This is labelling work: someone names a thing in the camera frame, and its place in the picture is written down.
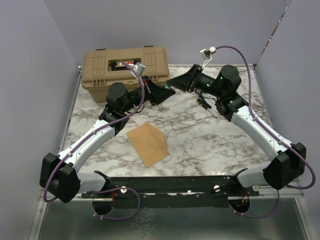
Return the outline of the brown paper envelope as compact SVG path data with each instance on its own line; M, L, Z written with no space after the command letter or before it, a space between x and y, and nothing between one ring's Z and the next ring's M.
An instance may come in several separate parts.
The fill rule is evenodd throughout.
M168 156L165 135L146 122L126 133L145 168Z

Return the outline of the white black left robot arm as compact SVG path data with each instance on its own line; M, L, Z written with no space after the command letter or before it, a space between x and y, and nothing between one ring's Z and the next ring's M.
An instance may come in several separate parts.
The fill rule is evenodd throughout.
M43 187L43 199L49 203L47 194L63 203L70 202L77 194L94 192L106 197L111 190L110 178L96 170L80 173L90 156L105 142L115 137L127 124L129 118L138 112L144 102L156 106L176 92L153 83L147 76L140 87L128 91L121 82L108 88L107 104L94 125L72 146L58 154L48 153L42 160L39 184Z

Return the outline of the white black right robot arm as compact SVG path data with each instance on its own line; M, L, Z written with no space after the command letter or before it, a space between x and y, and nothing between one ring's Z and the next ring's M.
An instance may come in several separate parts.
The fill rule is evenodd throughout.
M235 66L224 65L217 77L212 78L194 64L186 73L169 79L166 84L183 92L199 90L216 97L218 113L242 129L270 160L268 166L239 173L229 184L234 195L240 196L252 186L271 186L280 190L304 173L305 164L296 154L305 157L307 149L300 142L293 144L282 137L249 110L248 102L237 92L241 82Z

